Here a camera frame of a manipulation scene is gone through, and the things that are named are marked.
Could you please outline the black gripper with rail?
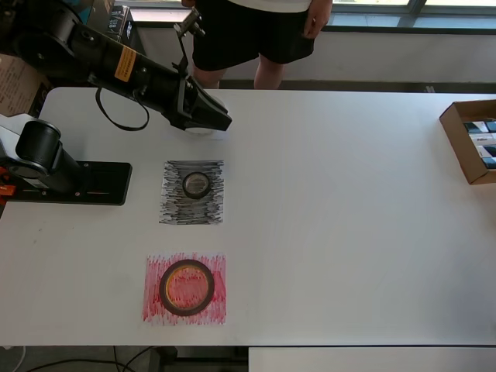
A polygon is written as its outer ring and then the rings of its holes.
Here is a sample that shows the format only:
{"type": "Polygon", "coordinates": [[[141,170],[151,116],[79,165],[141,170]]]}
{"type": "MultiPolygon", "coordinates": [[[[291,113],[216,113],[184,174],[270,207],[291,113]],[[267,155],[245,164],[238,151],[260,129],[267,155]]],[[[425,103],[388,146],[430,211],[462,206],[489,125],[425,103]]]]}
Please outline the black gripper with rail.
{"type": "Polygon", "coordinates": [[[227,108],[201,86],[195,87],[191,76],[168,80],[165,87],[164,117],[174,128],[225,132],[232,123],[227,108]]]}

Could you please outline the person left hand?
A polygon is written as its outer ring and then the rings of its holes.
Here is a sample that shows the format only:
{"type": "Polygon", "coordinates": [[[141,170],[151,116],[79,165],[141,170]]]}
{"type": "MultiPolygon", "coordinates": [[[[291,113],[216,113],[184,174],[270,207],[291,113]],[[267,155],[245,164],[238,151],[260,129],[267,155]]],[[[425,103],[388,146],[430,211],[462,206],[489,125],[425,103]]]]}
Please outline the person left hand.
{"type": "Polygon", "coordinates": [[[314,39],[328,23],[333,0],[312,0],[308,7],[307,19],[303,35],[307,39],[314,39]]]}

